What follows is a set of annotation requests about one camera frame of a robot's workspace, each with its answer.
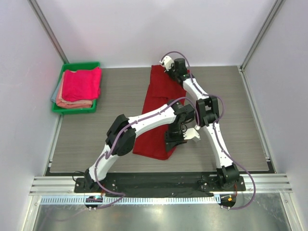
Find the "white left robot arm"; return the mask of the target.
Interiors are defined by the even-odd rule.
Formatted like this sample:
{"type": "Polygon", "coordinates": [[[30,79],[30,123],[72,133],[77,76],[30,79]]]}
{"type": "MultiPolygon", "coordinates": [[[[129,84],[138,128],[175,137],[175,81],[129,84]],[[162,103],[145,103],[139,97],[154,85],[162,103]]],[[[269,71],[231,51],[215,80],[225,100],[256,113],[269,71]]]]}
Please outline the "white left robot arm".
{"type": "Polygon", "coordinates": [[[167,152],[186,143],[190,139],[187,134],[189,129],[183,129],[182,125],[195,119],[195,107],[181,104],[182,99],[171,100],[143,115],[119,115],[106,134],[107,138],[98,159],[84,173],[84,188],[93,193],[99,191],[102,180],[114,162],[132,151],[136,139],[150,130],[167,125],[167,131],[163,133],[167,152]]]}

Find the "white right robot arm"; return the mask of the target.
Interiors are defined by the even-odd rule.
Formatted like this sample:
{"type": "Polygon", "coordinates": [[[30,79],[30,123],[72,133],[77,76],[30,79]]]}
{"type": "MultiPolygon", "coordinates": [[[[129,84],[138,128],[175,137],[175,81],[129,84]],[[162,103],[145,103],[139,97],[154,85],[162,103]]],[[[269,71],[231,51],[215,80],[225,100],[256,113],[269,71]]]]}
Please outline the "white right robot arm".
{"type": "Polygon", "coordinates": [[[198,84],[196,78],[188,71],[184,58],[172,59],[165,56],[161,65],[171,79],[195,99],[198,126],[207,135],[216,160],[217,185],[222,190],[235,190],[240,178],[237,165],[229,158],[228,150],[219,125],[218,97],[208,94],[198,84]]]}

